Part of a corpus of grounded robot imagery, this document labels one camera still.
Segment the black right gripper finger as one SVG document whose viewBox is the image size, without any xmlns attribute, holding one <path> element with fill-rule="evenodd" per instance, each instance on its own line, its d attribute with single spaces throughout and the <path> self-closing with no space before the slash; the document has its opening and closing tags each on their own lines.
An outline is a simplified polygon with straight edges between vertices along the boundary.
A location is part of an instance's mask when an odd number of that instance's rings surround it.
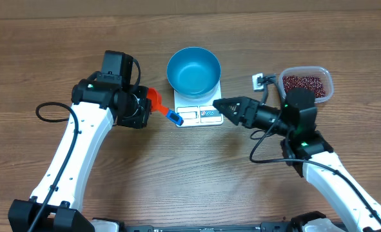
<svg viewBox="0 0 381 232">
<path fill-rule="evenodd" d="M 230 122 L 238 126 L 241 120 L 241 114 L 237 108 L 219 108 L 219 112 Z"/>
<path fill-rule="evenodd" d="M 247 97 L 221 98 L 213 101 L 213 107 L 221 113 L 242 113 L 248 103 Z"/>
</svg>

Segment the red measuring scoop blue handle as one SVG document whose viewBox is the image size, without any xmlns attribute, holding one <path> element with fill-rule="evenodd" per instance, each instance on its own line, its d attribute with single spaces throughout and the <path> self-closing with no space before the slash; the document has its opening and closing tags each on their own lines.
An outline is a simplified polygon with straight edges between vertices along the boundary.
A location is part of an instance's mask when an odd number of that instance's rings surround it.
<svg viewBox="0 0 381 232">
<path fill-rule="evenodd" d="M 158 111 L 177 126 L 182 126 L 184 119 L 162 104 L 162 96 L 155 88 L 148 88 L 147 99 L 151 100 L 151 112 Z"/>
</svg>

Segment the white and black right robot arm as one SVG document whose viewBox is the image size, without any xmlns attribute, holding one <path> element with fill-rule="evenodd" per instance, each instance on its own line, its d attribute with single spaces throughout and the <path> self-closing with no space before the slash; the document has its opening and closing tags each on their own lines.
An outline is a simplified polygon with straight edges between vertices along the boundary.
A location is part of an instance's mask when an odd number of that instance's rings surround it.
<svg viewBox="0 0 381 232">
<path fill-rule="evenodd" d="M 213 106 L 234 125 L 282 136 L 279 161 L 294 167 L 323 195 L 348 231 L 381 231 L 381 205 L 351 176 L 316 129 L 313 92 L 295 88 L 280 108 L 249 97 L 217 99 Z"/>
</svg>

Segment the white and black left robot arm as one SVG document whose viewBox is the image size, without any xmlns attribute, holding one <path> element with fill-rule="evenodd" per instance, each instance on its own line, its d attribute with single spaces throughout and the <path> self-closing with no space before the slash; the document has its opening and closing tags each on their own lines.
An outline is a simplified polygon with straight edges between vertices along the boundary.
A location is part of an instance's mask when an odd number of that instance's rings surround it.
<svg viewBox="0 0 381 232">
<path fill-rule="evenodd" d="M 72 89 L 64 135 L 53 160 L 28 200 L 15 199 L 8 211 L 13 231 L 124 231 L 122 222 L 81 213 L 88 177 L 104 138 L 114 126 L 146 127 L 148 88 L 131 82 L 139 62 L 107 50 L 102 68 Z"/>
</svg>

